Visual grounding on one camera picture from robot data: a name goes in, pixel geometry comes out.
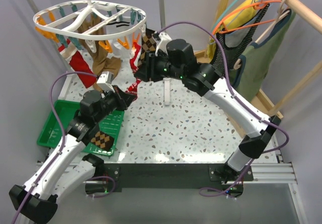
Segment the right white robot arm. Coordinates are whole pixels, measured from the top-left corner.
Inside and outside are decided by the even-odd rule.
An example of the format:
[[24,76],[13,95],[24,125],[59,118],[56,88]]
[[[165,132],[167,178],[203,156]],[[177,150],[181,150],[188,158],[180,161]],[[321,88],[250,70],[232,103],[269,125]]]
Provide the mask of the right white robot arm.
[[144,82],[158,82],[164,78],[181,80],[190,91],[213,102],[232,117],[246,133],[237,150],[229,157],[224,174],[236,180],[244,166],[264,152],[281,120],[269,117],[256,109],[234,89],[209,63],[198,63],[193,47],[184,39],[160,42],[165,50],[148,51],[144,62],[134,74]]

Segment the brown argyle sock front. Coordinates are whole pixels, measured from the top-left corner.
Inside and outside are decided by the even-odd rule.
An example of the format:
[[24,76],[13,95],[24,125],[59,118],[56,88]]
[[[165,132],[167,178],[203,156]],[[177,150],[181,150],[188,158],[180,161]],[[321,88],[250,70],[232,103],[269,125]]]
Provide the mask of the brown argyle sock front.
[[112,148],[114,141],[115,139],[112,136],[102,131],[98,131],[91,139],[91,143],[104,151],[109,151]]

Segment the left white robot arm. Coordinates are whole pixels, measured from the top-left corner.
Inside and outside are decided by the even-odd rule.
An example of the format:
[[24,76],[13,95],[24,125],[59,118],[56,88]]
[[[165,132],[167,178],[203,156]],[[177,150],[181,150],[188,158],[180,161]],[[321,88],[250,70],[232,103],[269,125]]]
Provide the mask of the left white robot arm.
[[135,99],[134,94],[123,92],[117,86],[104,93],[86,92],[54,152],[28,181],[22,186],[14,185],[9,191],[17,213],[34,223],[48,223],[57,211],[58,201],[73,186],[89,178],[101,179],[103,160],[92,154],[85,156],[74,171],[67,175],[64,171],[95,137],[100,121],[114,110],[126,110]]

